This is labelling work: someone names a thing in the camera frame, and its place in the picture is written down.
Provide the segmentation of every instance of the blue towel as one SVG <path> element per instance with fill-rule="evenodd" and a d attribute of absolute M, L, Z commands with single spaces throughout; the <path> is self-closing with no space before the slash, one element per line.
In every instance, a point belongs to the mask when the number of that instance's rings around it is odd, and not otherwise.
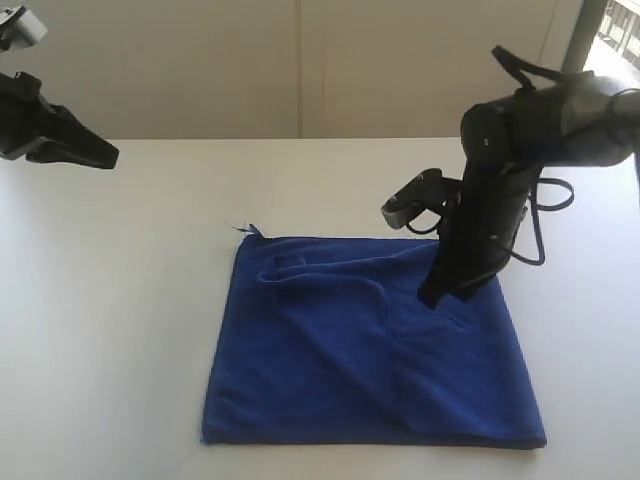
<path fill-rule="evenodd" d="M 498 281 L 436 311 L 416 298 L 436 249 L 431 240 L 247 236 L 203 442 L 544 446 Z"/>

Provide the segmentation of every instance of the blue cloth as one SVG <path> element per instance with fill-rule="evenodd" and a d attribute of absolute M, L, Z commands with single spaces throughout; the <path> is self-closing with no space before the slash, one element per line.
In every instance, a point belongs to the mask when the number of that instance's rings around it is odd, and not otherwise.
<path fill-rule="evenodd" d="M 542 447 L 497 280 L 436 311 L 437 242 L 264 238 L 240 246 L 203 442 Z"/>

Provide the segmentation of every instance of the white wall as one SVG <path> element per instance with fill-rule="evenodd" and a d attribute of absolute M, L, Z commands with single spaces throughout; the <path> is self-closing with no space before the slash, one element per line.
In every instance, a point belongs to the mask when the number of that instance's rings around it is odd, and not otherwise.
<path fill-rule="evenodd" d="M 31 0 L 2 64 L 110 138 L 452 136 L 515 87 L 490 49 L 559 67 L 581 3 Z"/>
<path fill-rule="evenodd" d="M 640 215 L 633 166 L 565 169 L 548 263 L 501 281 L 549 445 L 204 447 L 199 421 L 241 234 L 380 236 L 457 139 L 125 141 L 116 170 L 0 162 L 0 478 L 637 479 Z M 557 192 L 543 189 L 541 201 Z M 518 250 L 533 254 L 525 224 Z"/>

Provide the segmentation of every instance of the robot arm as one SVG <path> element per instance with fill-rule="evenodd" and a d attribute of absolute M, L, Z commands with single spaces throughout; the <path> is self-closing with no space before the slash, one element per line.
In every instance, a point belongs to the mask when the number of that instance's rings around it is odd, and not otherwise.
<path fill-rule="evenodd" d="M 467 164 L 462 180 L 427 170 L 382 208 L 392 228 L 406 226 L 414 232 L 410 222 L 425 209 L 441 216 L 434 227 L 440 237 L 438 254 L 418 293 L 431 308 L 446 294 L 468 300 L 511 257 L 544 263 L 538 211 L 559 210 L 573 201 L 569 184 L 540 178 L 545 166 L 615 165 L 640 146 L 639 90 L 592 72 L 565 75 L 537 67 L 501 47 L 493 54 L 521 88 L 464 115 L 461 138 Z M 523 72 L 556 84 L 538 90 Z M 566 187 L 570 197 L 560 205 L 539 205 L 539 183 Z M 527 200 L 540 253 L 536 260 L 513 252 Z"/>
<path fill-rule="evenodd" d="M 47 28 L 26 7 L 0 11 L 0 52 L 36 45 L 46 33 Z M 40 94 L 41 85 L 24 72 L 14 78 L 0 74 L 0 158 L 26 155 L 36 163 L 114 168 L 118 149 L 64 106 L 49 104 Z"/>

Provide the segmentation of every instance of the white table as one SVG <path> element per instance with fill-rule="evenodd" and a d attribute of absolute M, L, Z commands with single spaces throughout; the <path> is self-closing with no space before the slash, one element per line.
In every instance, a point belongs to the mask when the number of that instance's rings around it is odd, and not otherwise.
<path fill-rule="evenodd" d="M 113 172 L 0 163 L 1 478 L 639 477 L 630 163 L 561 171 L 577 200 L 543 214 L 548 264 L 501 274 L 547 448 L 205 447 L 202 401 L 242 238 L 229 225 L 407 235 L 380 205 L 429 166 L 460 175 L 464 158 L 456 139 L 119 145 Z M 518 246 L 533 254 L 530 235 Z"/>

